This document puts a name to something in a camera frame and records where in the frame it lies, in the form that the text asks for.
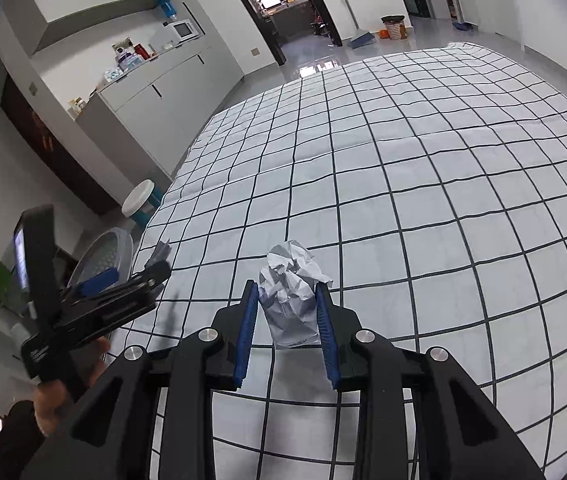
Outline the person left hand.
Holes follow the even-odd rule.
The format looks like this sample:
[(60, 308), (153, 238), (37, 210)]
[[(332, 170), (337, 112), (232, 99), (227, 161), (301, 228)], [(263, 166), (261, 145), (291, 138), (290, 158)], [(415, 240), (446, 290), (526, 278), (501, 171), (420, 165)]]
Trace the person left hand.
[(93, 362), (82, 372), (71, 370), (70, 374), (51, 382), (41, 382), (34, 390), (34, 417), (44, 437), (50, 437), (66, 416), (66, 411), (76, 403), (88, 388), (106, 370), (104, 355), (111, 349), (107, 337), (99, 337), (88, 345), (93, 350)]

